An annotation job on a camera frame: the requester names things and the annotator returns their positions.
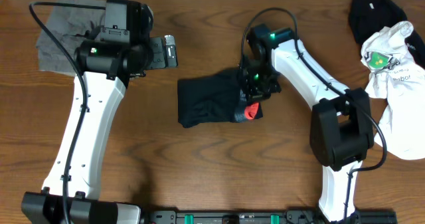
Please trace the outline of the black leggings red waistband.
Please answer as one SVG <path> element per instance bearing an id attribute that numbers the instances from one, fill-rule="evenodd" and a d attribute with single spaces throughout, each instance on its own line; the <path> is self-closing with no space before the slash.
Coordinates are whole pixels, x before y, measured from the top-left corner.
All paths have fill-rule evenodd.
<path id="1" fill-rule="evenodd" d="M 201 123 L 243 123 L 263 117 L 259 102 L 246 100 L 238 69 L 177 81 L 178 122 L 184 128 Z"/>

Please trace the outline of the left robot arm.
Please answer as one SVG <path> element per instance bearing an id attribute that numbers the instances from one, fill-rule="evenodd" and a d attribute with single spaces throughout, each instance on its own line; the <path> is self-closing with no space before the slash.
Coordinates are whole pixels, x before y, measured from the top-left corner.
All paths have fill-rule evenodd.
<path id="1" fill-rule="evenodd" d="M 164 38 L 150 37 L 146 4 L 107 0 L 98 36 L 66 53 L 75 71 L 65 133 L 41 191 L 26 192 L 21 210 L 32 223 L 147 223 L 135 204 L 101 201 L 104 154 L 118 106 L 131 79 L 174 63 Z"/>

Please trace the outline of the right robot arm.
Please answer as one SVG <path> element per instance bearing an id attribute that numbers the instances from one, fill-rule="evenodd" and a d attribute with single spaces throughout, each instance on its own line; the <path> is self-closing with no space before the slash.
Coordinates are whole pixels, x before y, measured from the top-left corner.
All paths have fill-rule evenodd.
<path id="1" fill-rule="evenodd" d="M 323 170 L 318 203 L 322 218 L 328 223 L 356 223 L 353 170 L 362 166 L 373 146 L 367 93 L 335 80 L 290 28 L 271 31 L 258 25 L 245 39 L 254 54 L 240 65 L 247 100 L 261 102 L 280 92 L 279 75 L 292 84 L 311 109 L 309 144 Z"/>

